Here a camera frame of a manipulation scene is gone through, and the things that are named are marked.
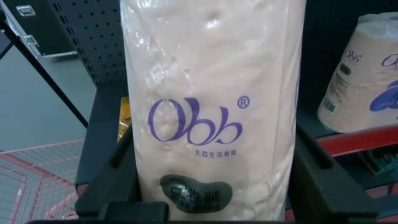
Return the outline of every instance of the blue label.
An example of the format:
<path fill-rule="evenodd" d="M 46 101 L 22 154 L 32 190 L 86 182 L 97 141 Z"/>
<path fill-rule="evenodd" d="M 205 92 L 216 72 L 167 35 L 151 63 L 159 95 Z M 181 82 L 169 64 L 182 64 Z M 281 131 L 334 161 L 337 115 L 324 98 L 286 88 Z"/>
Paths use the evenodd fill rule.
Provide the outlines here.
<path fill-rule="evenodd" d="M 222 139 L 217 139 L 216 140 L 217 143 L 220 143 L 220 144 L 232 143 L 235 140 L 237 140 L 237 138 L 240 137 L 240 135 L 242 134 L 243 127 L 242 127 L 241 123 L 234 122 L 234 123 L 227 124 L 227 121 L 228 121 L 228 109 L 227 108 L 220 106 L 221 124 L 220 124 L 220 127 L 218 128 L 218 130 L 216 131 L 216 125 L 214 124 L 214 122 L 212 122 L 212 120 L 198 119 L 200 105 L 199 105 L 199 102 L 197 99 L 184 98 L 184 100 L 188 102 L 188 104 L 190 105 L 191 111 L 192 111 L 192 120 L 191 120 L 190 124 L 187 126 L 187 128 L 185 128 L 185 129 L 184 129 L 185 123 L 186 123 L 185 112 L 184 112 L 182 106 L 178 102 L 176 102 L 175 100 L 171 100 L 171 99 L 169 99 L 169 100 L 163 99 L 163 100 L 159 100 L 152 106 L 152 108 L 149 111 L 149 115 L 148 115 L 148 124 L 150 127 L 150 132 L 157 140 L 159 140 L 161 142 L 169 142 L 169 141 L 177 140 L 177 139 L 183 137 L 185 134 L 187 134 L 187 140 L 190 144 L 194 144 L 196 146 L 204 146 L 204 145 L 209 144 L 209 143 L 213 142 L 214 140 L 216 140 L 216 138 L 226 128 L 236 128 L 237 132 L 236 132 L 235 138 L 230 140 L 229 142 L 224 142 Z M 155 131 L 155 127 L 154 127 L 154 116 L 155 116 L 156 109 L 160 105 L 160 103 L 163 101 L 171 102 L 174 105 L 175 109 L 177 110 L 177 116 L 178 116 L 177 132 L 174 134 L 173 137 L 171 137 L 170 139 L 166 139 L 166 140 L 160 139 L 158 137 L 158 135 L 156 134 L 156 131 Z M 209 135 L 207 136 L 207 138 L 203 142 L 192 142 L 191 132 L 192 132 L 193 127 L 195 127 L 195 125 L 198 125 L 198 124 L 207 125 L 210 129 L 210 132 L 209 132 Z"/>
<path fill-rule="evenodd" d="M 381 93 L 370 105 L 373 112 L 385 109 L 398 109 L 398 80 L 392 82 L 384 93 Z"/>

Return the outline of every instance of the toilet paper package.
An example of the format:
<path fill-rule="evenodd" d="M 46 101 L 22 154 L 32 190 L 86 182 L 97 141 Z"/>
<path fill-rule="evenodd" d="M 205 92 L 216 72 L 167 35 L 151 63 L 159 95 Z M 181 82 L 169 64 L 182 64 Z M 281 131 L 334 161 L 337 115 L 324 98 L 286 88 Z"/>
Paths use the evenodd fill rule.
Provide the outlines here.
<path fill-rule="evenodd" d="M 318 117 L 341 133 L 398 124 L 398 12 L 358 19 Z"/>
<path fill-rule="evenodd" d="M 305 0 L 122 0 L 137 172 L 171 220 L 282 220 Z"/>

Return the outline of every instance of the pegboard hole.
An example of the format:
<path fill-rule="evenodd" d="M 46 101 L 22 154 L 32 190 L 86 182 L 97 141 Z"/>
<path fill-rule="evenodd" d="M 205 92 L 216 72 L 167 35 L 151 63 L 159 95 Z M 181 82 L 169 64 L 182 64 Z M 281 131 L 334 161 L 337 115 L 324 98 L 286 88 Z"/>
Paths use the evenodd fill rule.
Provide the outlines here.
<path fill-rule="evenodd" d="M 63 16 L 60 16 L 60 18 L 61 18 L 62 23 L 65 24 L 66 22 L 65 22 L 65 20 L 63 19 Z"/>
<path fill-rule="evenodd" d="M 57 5 L 56 5 L 55 3 L 53 3 L 52 5 L 54 6 L 54 9 L 55 9 L 57 12 L 60 11 L 59 8 L 57 7 Z"/>

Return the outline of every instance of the black bar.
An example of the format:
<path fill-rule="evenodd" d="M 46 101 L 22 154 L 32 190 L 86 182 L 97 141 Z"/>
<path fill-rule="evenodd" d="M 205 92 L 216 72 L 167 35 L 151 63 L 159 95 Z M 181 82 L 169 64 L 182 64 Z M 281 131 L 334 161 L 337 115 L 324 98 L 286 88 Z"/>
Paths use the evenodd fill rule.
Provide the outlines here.
<path fill-rule="evenodd" d="M 72 111 L 72 113 L 77 117 L 77 119 L 84 125 L 85 128 L 88 126 L 87 120 L 81 115 L 77 110 L 75 105 L 69 100 L 69 98 L 63 93 L 61 88 L 55 83 L 51 78 L 49 73 L 43 68 L 43 66 L 36 60 L 36 58 L 31 54 L 28 48 L 22 43 L 21 39 L 15 35 L 15 33 L 8 27 L 6 23 L 6 15 L 0 10 L 0 29 L 8 37 L 8 39 L 17 47 L 17 49 L 24 55 L 28 62 L 36 69 L 40 76 L 49 84 L 52 90 L 58 95 L 59 98 L 66 104 L 66 106 Z"/>

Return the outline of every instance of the metal shelf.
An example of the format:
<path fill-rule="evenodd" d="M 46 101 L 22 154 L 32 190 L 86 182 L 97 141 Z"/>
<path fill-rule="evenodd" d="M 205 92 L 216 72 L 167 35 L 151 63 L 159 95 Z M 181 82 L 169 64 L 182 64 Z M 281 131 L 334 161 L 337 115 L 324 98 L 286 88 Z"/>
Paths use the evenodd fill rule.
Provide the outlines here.
<path fill-rule="evenodd" d="M 126 82 L 107 83 L 97 88 L 76 174 L 79 190 L 93 179 L 115 149 L 123 96 L 128 96 Z"/>

